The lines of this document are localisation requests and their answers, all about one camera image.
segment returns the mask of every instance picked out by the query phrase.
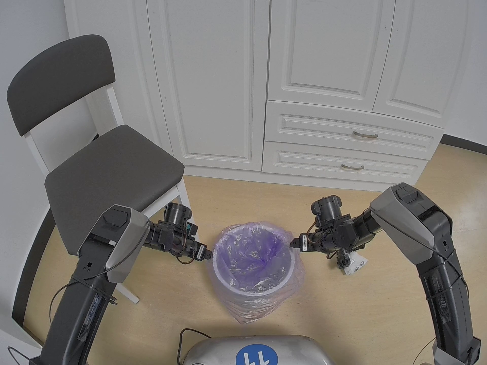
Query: blue circular logo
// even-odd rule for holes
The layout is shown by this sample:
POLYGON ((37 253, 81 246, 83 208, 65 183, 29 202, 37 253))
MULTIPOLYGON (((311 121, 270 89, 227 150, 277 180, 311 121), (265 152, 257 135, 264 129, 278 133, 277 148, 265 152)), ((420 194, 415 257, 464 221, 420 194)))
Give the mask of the blue circular logo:
POLYGON ((264 344, 250 344, 237 353, 236 365, 277 365, 277 353, 264 344))

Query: drawer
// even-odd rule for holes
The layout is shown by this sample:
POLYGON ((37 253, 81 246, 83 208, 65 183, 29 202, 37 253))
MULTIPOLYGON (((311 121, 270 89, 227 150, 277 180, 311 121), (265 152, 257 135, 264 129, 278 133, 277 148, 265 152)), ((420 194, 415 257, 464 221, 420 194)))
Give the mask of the drawer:
POLYGON ((266 141, 429 160, 442 136, 443 129, 439 127, 391 116, 331 106, 267 101, 266 141))
POLYGON ((390 154, 264 142, 262 172, 412 185, 427 163, 390 154))

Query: purple trash bag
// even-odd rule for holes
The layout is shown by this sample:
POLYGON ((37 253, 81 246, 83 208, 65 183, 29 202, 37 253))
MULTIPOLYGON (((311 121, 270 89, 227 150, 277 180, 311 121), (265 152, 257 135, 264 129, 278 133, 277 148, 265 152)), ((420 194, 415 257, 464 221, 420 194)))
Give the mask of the purple trash bag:
POLYGON ((293 295, 304 266, 293 235, 269 223, 225 228, 213 248, 210 277, 216 295, 240 323, 262 319, 293 295))

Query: white chair frame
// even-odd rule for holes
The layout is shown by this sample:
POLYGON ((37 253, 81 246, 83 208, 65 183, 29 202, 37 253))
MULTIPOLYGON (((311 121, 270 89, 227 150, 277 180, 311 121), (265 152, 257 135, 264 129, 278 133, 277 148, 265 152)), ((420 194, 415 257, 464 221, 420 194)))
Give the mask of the white chair frame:
MULTIPOLYGON (((105 87, 97 89, 94 92, 86 95, 86 100, 99 135, 102 135, 117 126, 124 124, 122 113, 120 112, 112 84, 106 85, 105 87)), ((31 132, 28 131, 23 137, 26 140, 27 145, 31 150, 40 170, 44 176, 47 176, 50 169, 47 167, 46 162, 42 158, 39 149, 33 140, 31 132)), ((172 187, 169 191, 164 193, 160 198, 155 200, 154 203, 150 204, 150 206, 143 210, 142 213, 147 217, 151 217, 173 200, 176 200, 178 203, 191 208, 183 179, 181 179, 181 181, 179 181, 179 183, 172 187)), ((116 289, 135 304, 140 301, 140 299, 130 290, 128 290, 123 284, 117 284, 116 289)))

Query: drawer handle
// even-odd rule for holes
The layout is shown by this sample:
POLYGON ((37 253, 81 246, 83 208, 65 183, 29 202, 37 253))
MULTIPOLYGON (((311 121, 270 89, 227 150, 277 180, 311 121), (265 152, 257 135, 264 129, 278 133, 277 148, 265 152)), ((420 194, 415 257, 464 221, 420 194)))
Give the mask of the drawer handle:
POLYGON ((340 167, 342 167, 343 169, 350 169, 350 170, 362 170, 362 169, 365 169, 365 166, 361 166, 361 167, 349 167, 347 165, 345 165, 344 163, 342 163, 340 165, 340 167))
POLYGON ((357 137, 362 137, 362 138, 378 138, 379 134, 374 134, 374 135, 369 135, 369 134, 362 134, 361 132, 357 132, 354 130, 354 135, 357 137))

